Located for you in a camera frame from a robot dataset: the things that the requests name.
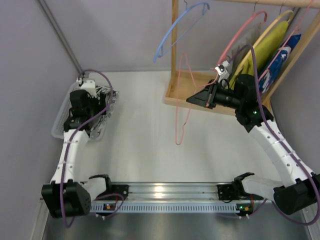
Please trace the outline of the pink wire hanger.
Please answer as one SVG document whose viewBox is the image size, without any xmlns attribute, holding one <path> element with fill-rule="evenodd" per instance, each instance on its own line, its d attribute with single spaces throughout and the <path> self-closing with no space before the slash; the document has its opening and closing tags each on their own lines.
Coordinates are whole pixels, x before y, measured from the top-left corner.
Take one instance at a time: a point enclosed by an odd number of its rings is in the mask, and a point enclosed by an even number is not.
<svg viewBox="0 0 320 240">
<path fill-rule="evenodd" d="M 184 136 L 185 136 L 185 126 L 188 123 L 188 120 L 189 120 L 189 117 L 190 117 L 190 113 L 191 113 L 191 110 L 192 110 L 192 105 L 193 105 L 192 103 L 188 103 L 186 99 L 184 100 L 188 104 L 188 112 L 187 112 L 186 118 L 184 120 L 184 123 L 181 125 L 181 135 L 180 135 L 180 138 L 179 138 L 179 130 L 178 130 L 178 126 L 179 126 L 179 123 L 178 123 L 178 121 L 179 121 L 179 107 L 180 107 L 180 104 L 182 103 L 179 100 L 179 94 L 180 94 L 180 83 L 181 83 L 181 77 L 182 77 L 182 62 L 183 62 L 183 59 L 185 60 L 185 65 L 187 66 L 187 73 L 189 73 L 190 76 L 191 76 L 191 81 L 192 81 L 193 87 L 194 87 L 194 91 L 193 91 L 194 94 L 197 92 L 197 90 L 204 89 L 205 87 L 208 87 L 208 86 L 212 86 L 217 81 L 217 77 L 215 77 L 213 79 L 213 82 L 207 83 L 205 85 L 197 85 L 196 82 L 195 82 L 194 73 L 193 73 L 193 71 L 191 69 L 191 66 L 189 64 L 188 54 L 185 52 L 185 53 L 180 55 L 179 62 L 178 62 L 178 71 L 177 71 L 177 85 L 176 85 L 177 93 L 176 93 L 176 97 L 175 97 L 176 104 L 175 104 L 175 122 L 174 122 L 175 144 L 177 146 L 180 146 L 183 143 Z"/>
</svg>

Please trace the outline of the newspaper print trousers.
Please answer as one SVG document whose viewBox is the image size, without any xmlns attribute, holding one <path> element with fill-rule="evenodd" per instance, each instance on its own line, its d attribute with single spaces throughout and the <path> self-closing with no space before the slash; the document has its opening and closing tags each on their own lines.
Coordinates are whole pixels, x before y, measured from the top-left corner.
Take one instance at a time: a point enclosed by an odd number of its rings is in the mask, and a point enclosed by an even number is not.
<svg viewBox="0 0 320 240">
<path fill-rule="evenodd" d="M 99 141 L 102 138 L 107 121 L 112 116 L 115 104 L 119 98 L 119 92 L 116 90 L 111 91 L 107 86 L 98 85 L 95 87 L 95 90 L 99 107 L 97 113 L 101 112 L 106 106 L 107 109 L 88 123 L 90 126 L 90 141 Z"/>
</svg>

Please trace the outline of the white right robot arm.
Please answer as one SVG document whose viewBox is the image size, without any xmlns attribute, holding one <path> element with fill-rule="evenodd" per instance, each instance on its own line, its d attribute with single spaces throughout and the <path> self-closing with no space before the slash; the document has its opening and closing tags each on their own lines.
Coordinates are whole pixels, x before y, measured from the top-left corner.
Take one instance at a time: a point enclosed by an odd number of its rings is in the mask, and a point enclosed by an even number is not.
<svg viewBox="0 0 320 240">
<path fill-rule="evenodd" d="M 232 182 L 236 194 L 271 200 L 285 215 L 319 202 L 319 174 L 304 164 L 280 133 L 273 115 L 261 104 L 255 77 L 240 74 L 233 89 L 225 89 L 213 81 L 209 83 L 186 102 L 208 109 L 218 105 L 234 109 L 237 121 L 263 148 L 280 176 L 280 180 L 275 181 L 251 172 L 239 175 Z"/>
</svg>

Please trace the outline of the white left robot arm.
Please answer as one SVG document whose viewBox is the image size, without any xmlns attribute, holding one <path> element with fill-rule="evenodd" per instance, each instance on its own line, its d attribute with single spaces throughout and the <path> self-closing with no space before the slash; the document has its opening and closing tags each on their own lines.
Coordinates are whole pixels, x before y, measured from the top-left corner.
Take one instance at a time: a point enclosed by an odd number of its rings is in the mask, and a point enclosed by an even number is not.
<svg viewBox="0 0 320 240">
<path fill-rule="evenodd" d="M 112 190 L 107 174 L 92 175 L 88 180 L 79 177 L 83 150 L 94 125 L 92 118 L 99 112 L 105 113 L 106 97 L 105 93 L 94 97 L 84 89 L 69 94 L 71 107 L 63 124 L 64 140 L 59 163 L 50 183 L 41 189 L 42 198 L 53 218 L 88 215 L 91 202 Z"/>
</svg>

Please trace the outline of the blue patterned trousers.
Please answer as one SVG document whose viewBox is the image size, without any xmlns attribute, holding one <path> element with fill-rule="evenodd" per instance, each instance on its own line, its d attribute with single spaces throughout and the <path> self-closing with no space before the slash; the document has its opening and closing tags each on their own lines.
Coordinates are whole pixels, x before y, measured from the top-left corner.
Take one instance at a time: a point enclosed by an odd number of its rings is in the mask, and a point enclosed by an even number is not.
<svg viewBox="0 0 320 240">
<path fill-rule="evenodd" d="M 301 39 L 301 34 L 290 36 L 283 46 L 281 46 L 275 53 L 273 59 L 267 64 L 263 73 L 259 76 L 259 92 L 263 96 L 271 87 L 273 82 L 278 77 L 280 70 L 286 60 L 288 59 L 292 50 L 296 47 Z"/>
</svg>

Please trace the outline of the lime green trousers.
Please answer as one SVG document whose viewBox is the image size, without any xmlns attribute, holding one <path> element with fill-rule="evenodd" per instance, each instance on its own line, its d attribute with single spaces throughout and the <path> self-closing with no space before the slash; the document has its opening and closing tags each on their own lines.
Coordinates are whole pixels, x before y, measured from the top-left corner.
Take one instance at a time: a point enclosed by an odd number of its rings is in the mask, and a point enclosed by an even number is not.
<svg viewBox="0 0 320 240">
<path fill-rule="evenodd" d="M 275 54 L 280 43 L 284 39 L 289 23 L 284 20 L 274 26 L 268 34 L 255 46 L 254 53 L 256 58 L 257 72 L 260 73 Z M 233 90 L 235 87 L 236 77 L 241 74 L 254 75 L 254 65 L 251 50 L 246 54 L 244 59 L 240 62 L 239 66 L 235 70 L 235 74 L 232 76 L 229 85 Z"/>
</svg>

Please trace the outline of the pink hanger with grey garment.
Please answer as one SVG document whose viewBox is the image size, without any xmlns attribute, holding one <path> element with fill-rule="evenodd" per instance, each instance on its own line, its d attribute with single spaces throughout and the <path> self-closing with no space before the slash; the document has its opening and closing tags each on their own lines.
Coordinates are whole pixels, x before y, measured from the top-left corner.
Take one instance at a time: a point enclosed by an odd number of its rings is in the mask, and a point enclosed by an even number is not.
<svg viewBox="0 0 320 240">
<path fill-rule="evenodd" d="M 258 16 L 258 15 L 264 15 L 263 18 L 263 23 L 265 23 L 268 19 L 268 13 L 265 10 L 262 11 L 253 11 L 252 15 L 250 18 L 248 18 L 248 20 L 238 29 L 238 31 L 236 32 L 236 34 L 233 36 L 233 38 L 230 40 L 230 42 L 228 43 L 228 45 L 226 46 L 226 48 L 224 49 L 224 51 L 222 52 L 220 58 L 218 59 L 217 64 L 221 64 L 224 60 L 226 60 L 227 58 L 227 53 L 230 50 L 230 48 L 233 46 L 233 44 L 236 42 L 236 40 L 238 39 L 238 37 L 241 35 L 241 33 L 245 30 L 245 28 Z"/>
</svg>

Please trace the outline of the wooden hanger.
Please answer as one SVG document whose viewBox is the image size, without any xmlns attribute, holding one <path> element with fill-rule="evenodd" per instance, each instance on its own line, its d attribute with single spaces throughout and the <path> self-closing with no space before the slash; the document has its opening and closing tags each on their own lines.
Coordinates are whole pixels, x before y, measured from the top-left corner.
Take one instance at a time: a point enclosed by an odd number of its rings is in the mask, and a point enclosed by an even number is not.
<svg viewBox="0 0 320 240">
<path fill-rule="evenodd" d="M 293 10 L 282 12 L 277 18 L 264 30 L 261 36 L 252 45 L 255 53 L 257 71 L 261 71 L 265 64 L 271 59 L 276 52 L 280 43 L 285 37 L 289 28 L 289 23 L 294 16 Z M 253 55 L 251 50 L 241 60 L 234 75 L 254 74 Z"/>
</svg>

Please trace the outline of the wooden clothes rack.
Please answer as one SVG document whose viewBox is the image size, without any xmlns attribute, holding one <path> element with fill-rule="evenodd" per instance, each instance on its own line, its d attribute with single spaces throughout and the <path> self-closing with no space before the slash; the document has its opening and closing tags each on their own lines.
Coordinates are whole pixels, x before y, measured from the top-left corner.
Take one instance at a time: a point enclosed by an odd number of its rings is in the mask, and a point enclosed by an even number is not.
<svg viewBox="0 0 320 240">
<path fill-rule="evenodd" d="M 257 0 L 254 2 L 254 10 L 256 9 L 256 4 L 259 2 Z M 171 76 L 170 81 L 164 96 L 164 103 L 167 105 L 174 106 L 176 104 L 176 94 L 177 94 L 177 79 L 178 79 L 178 70 L 177 70 L 177 47 L 176 44 L 178 43 L 179 39 L 178 36 L 178 22 L 194 7 L 198 5 L 204 5 L 203 7 L 203 13 L 204 15 L 206 13 L 206 10 L 209 10 L 209 6 L 206 6 L 207 3 L 196 3 L 190 7 L 186 6 L 185 12 L 183 12 L 180 16 L 178 16 L 178 8 L 179 8 L 179 1 L 178 0 L 172 0 L 172 28 L 168 30 L 168 35 L 171 34 Z M 282 81 L 285 79 L 285 77 L 288 75 L 290 70 L 294 67 L 295 63 L 301 56 L 301 54 L 304 52 L 306 47 L 309 45 L 311 40 L 315 37 L 316 33 L 320 29 L 320 1 L 319 0 L 284 0 L 281 8 L 283 6 L 289 6 L 289 7 L 306 7 L 306 12 L 310 8 L 313 9 L 319 9 L 317 15 L 314 17 L 313 21 L 305 31 L 304 35 L 302 35 L 302 40 L 297 44 L 297 48 L 293 50 L 291 55 L 289 55 L 287 62 L 284 63 L 284 68 L 280 70 L 279 77 L 275 80 L 275 83 L 268 89 L 266 94 L 262 97 L 262 102 L 266 104 L 267 108 L 269 110 L 272 110 L 271 107 L 271 96 L 273 93 L 277 90 L 279 85 L 282 83 Z M 216 77 L 215 74 L 208 74 L 203 72 L 196 72 L 193 71 L 193 76 L 195 78 L 195 83 L 197 86 L 205 85 L 206 80 L 210 80 L 211 78 Z M 180 90 L 179 90 L 179 100 L 181 101 L 180 105 L 183 108 L 188 108 L 188 104 L 185 102 L 187 97 L 191 96 L 191 93 L 194 93 L 194 85 L 192 83 L 192 79 L 189 73 L 187 73 L 187 70 L 181 71 L 181 79 L 180 79 Z M 192 109 L 200 110 L 199 106 L 192 105 Z M 232 113 L 231 108 L 227 107 L 218 107 L 217 110 L 215 109 L 204 109 L 203 111 L 209 111 L 214 112 L 218 114 L 224 114 L 224 115 L 234 115 Z"/>
</svg>

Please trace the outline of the white perforated basket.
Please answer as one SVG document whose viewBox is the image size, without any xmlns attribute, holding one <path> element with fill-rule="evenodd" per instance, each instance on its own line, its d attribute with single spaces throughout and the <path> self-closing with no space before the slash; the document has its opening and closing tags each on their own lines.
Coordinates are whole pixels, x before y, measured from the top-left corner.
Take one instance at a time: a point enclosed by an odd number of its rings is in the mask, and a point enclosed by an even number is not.
<svg viewBox="0 0 320 240">
<path fill-rule="evenodd" d="M 79 88 L 78 84 L 74 82 L 70 86 L 66 96 L 64 97 L 62 105 L 58 111 L 58 114 L 55 118 L 55 121 L 51 129 L 51 135 L 54 138 L 58 138 L 62 140 L 64 139 L 64 123 L 69 116 L 69 109 L 71 108 L 70 93 L 74 90 L 77 90 L 78 88 Z M 102 139 L 105 133 L 107 121 L 112 116 L 118 97 L 119 97 L 119 92 L 114 90 L 110 107 L 106 110 L 106 113 L 104 115 L 102 114 L 101 116 L 93 120 L 94 125 L 92 126 L 90 137 L 89 137 L 90 142 L 96 142 Z"/>
</svg>

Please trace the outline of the grey garment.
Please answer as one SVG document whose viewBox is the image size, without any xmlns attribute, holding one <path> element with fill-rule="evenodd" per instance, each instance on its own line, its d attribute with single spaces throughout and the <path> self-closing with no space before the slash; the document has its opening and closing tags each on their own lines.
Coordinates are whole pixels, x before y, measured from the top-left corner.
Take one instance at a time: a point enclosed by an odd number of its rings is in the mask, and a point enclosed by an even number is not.
<svg viewBox="0 0 320 240">
<path fill-rule="evenodd" d="M 244 32 L 231 46 L 229 51 L 226 54 L 226 58 L 229 61 L 230 58 L 232 58 L 243 46 L 245 45 L 253 45 L 257 39 L 261 35 L 261 24 L 256 23 L 253 26 L 251 26 L 246 32 Z M 237 67 L 239 66 L 242 59 L 245 57 L 245 55 L 250 51 L 249 48 L 245 48 L 243 51 L 241 51 L 233 60 L 233 62 L 228 67 L 228 72 L 230 73 L 229 79 L 234 75 Z"/>
</svg>

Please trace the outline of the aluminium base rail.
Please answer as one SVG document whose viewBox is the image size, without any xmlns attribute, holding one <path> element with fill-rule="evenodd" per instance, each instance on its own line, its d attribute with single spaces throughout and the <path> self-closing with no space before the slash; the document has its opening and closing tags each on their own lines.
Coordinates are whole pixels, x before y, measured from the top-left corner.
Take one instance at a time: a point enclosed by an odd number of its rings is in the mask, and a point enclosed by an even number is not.
<svg viewBox="0 0 320 240">
<path fill-rule="evenodd" d="M 60 196 L 66 203 L 114 200 L 116 195 L 127 202 L 187 202 L 187 201 L 247 201 L 249 195 L 238 193 L 229 182 L 110 182 L 103 178 L 87 182 L 69 180 L 66 183 L 44 184 L 41 197 L 57 205 Z"/>
</svg>

